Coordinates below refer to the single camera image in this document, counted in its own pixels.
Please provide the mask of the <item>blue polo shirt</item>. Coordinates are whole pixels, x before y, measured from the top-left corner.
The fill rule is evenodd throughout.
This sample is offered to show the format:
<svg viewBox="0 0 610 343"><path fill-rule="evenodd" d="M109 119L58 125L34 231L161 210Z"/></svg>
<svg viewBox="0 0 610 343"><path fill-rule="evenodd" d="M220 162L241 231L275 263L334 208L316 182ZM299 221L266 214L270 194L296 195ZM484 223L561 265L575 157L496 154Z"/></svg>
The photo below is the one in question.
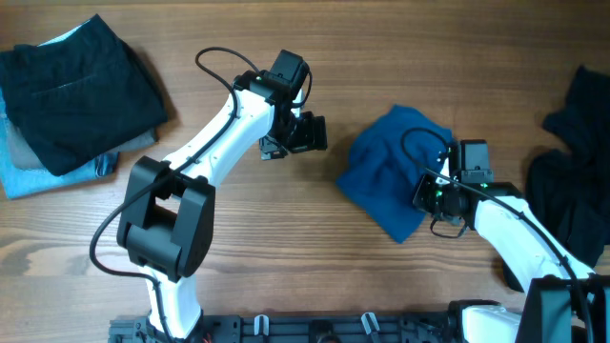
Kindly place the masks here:
<svg viewBox="0 0 610 343"><path fill-rule="evenodd" d="M444 144L452 141L451 130L414 108L395 105L357 137L349 150L348 168L336 184L402 243L424 218L413 205L424 170L411 159L439 172L438 156L446 151Z"/></svg>

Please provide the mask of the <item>black garment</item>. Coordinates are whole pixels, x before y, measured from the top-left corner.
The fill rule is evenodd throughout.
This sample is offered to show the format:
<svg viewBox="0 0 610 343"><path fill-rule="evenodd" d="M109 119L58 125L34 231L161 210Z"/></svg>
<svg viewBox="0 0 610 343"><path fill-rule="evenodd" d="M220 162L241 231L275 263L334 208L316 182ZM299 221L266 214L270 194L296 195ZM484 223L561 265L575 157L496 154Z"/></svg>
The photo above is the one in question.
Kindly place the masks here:
<svg viewBox="0 0 610 343"><path fill-rule="evenodd" d="M569 151L533 158L525 199L546 230L593 268L609 245L609 76L579 66L564 107L541 126Z"/></svg>

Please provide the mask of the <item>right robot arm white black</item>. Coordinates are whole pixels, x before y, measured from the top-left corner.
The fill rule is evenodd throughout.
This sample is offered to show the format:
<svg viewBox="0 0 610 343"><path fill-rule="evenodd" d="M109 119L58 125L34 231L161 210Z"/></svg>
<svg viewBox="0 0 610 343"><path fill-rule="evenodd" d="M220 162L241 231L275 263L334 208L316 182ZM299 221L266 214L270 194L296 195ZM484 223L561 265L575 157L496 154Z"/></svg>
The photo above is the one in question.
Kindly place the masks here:
<svg viewBox="0 0 610 343"><path fill-rule="evenodd" d="M609 278L562 247L509 183L460 185L421 178L413 200L435 221L472 229L500 255L526 295L512 313L490 301L452 305L461 342L606 342Z"/></svg>

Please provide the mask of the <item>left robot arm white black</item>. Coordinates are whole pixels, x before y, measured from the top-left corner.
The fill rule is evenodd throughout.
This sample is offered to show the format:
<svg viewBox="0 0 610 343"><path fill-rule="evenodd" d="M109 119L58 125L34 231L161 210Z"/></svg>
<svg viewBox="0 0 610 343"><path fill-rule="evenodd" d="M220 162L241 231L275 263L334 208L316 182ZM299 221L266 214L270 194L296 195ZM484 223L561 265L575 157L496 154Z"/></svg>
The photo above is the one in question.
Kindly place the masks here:
<svg viewBox="0 0 610 343"><path fill-rule="evenodd" d="M235 90L187 145L133 166L116 240L149 290L152 309L135 321L135 341L205 340L194 274L213 241L216 190L253 143L264 160L328 146L324 117L293 108L293 100Z"/></svg>

